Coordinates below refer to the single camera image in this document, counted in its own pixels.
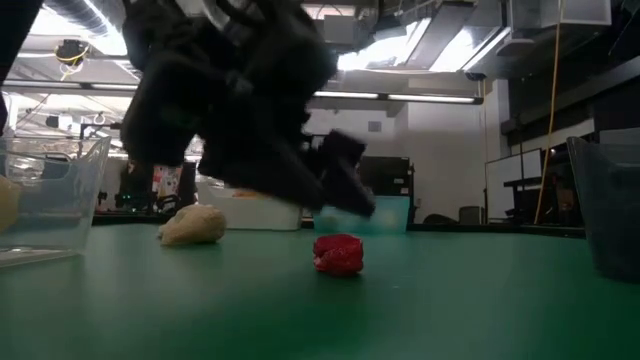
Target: desk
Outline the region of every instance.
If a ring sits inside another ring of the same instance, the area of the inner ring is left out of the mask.
[[[365,237],[353,279],[317,274],[315,234],[230,232],[168,249],[96,227],[85,257],[0,269],[2,359],[638,359],[640,287],[584,240]]]

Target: white container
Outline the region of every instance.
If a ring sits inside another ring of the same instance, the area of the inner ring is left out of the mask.
[[[197,182],[198,202],[213,205],[227,218],[228,229],[294,231],[300,229],[301,209],[271,198],[235,198],[233,189]]]
[[[109,143],[0,139],[4,196],[17,197],[0,208],[0,216],[17,213],[0,228],[0,266],[83,252]]]

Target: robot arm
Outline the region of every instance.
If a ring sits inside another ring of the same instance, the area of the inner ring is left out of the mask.
[[[334,131],[313,148],[302,132],[336,58],[300,5],[215,0],[228,19],[218,28],[173,0],[123,1],[129,57],[144,71],[121,131],[132,159],[181,164],[198,135],[204,175],[314,210],[373,213],[354,170],[365,145]]]

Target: green table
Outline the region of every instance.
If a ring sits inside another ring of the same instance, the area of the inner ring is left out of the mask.
[[[0,269],[0,358],[640,358],[640,287],[598,277],[584,240],[365,237],[362,276],[333,279],[310,231],[167,249],[156,229]]]

